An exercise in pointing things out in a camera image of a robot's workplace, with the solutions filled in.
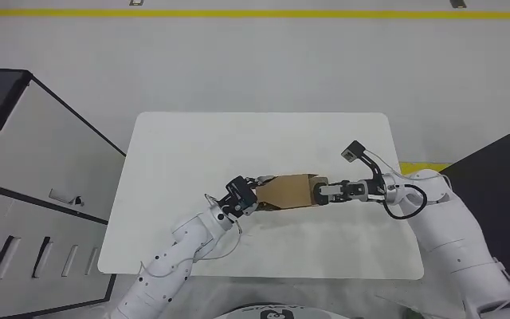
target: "gray floor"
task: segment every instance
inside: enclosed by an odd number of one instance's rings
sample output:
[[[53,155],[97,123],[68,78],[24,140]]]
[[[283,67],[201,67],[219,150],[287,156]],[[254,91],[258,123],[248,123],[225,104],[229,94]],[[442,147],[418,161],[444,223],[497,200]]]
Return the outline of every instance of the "gray floor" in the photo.
[[[406,305],[436,317],[462,319],[462,304],[449,279],[424,251],[422,258],[425,276],[418,281],[192,277],[160,318],[213,319],[240,305],[277,302],[352,318],[396,319],[401,317],[401,305]],[[103,308],[75,309],[42,319],[103,318],[134,280],[133,275],[118,276],[112,300]]]

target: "cardboard box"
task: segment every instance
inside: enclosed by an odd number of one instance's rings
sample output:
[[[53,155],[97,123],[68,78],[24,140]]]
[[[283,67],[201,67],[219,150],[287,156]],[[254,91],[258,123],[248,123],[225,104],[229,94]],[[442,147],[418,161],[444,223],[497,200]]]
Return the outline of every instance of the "cardboard box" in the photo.
[[[257,187],[259,211],[280,211],[316,206],[313,188],[317,183],[328,184],[328,178],[313,174],[277,176],[264,186]]]

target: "white tabletop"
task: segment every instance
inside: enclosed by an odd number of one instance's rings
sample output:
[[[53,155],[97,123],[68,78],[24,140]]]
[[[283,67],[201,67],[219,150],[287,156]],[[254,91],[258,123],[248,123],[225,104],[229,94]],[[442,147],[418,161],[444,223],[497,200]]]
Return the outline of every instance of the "white tabletop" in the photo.
[[[238,175],[312,173],[330,182],[371,177],[340,153],[353,140],[398,169],[388,119],[378,113],[177,113],[139,116],[99,259],[105,273],[136,274],[174,239],[171,227],[221,198]],[[401,214],[398,207],[392,207]],[[419,279],[413,231],[376,203],[330,204],[242,217],[227,258],[193,275],[269,278]],[[230,231],[210,253],[237,239]]]

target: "black panel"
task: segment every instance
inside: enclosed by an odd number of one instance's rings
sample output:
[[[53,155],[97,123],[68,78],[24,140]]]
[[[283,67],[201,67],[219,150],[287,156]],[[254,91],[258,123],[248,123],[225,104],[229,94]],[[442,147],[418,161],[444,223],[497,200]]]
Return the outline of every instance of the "black panel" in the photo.
[[[491,255],[510,267],[510,135],[441,171],[471,210]]]
[[[0,131],[30,83],[31,76],[30,72],[25,70],[2,70],[0,72]]]
[[[452,7],[455,9],[464,9],[467,7],[464,0],[449,0],[449,3],[451,3]]]

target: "white robotic arm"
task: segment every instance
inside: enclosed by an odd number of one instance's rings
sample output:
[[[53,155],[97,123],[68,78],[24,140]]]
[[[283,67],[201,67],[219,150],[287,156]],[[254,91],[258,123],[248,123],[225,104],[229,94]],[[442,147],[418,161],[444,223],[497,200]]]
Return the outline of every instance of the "white robotic arm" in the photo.
[[[342,156],[349,162],[357,159],[364,162],[372,170],[372,179],[318,183],[312,192],[314,201],[319,205],[353,199],[381,203],[393,219],[408,220],[420,245],[453,279],[468,319],[510,318],[510,309],[500,310],[510,301],[508,275],[489,253],[480,225],[445,180],[431,170],[410,177],[396,171],[383,174],[365,151],[365,147],[355,141]],[[190,275],[193,262],[215,248],[223,234],[232,228],[234,220],[257,209],[257,197],[252,189],[272,178],[238,176],[227,184],[228,195],[223,199],[217,201],[209,197],[208,211],[175,228],[176,243],[154,257],[111,318],[156,319]],[[402,208],[402,216],[391,212],[389,206],[393,205]],[[244,318],[242,314],[239,313],[239,318]]]
[[[111,319],[156,319],[173,301],[191,274],[194,262],[204,258],[232,228],[234,220],[257,209],[252,188],[270,179],[243,179],[238,176],[227,184],[228,195],[217,201],[206,195],[210,207],[173,229],[173,245],[154,256],[147,268],[110,314]]]
[[[338,192],[329,185],[318,186],[318,200],[381,203],[392,218],[407,219],[420,245],[449,274],[462,296],[468,319],[510,318],[510,309],[494,312],[510,301],[510,278],[489,253],[478,221],[445,179],[432,170],[409,177],[397,172],[382,174],[365,151],[355,141],[342,155],[350,162],[362,160],[373,178],[343,181]],[[392,205],[399,205],[403,216],[393,215],[388,207]]]

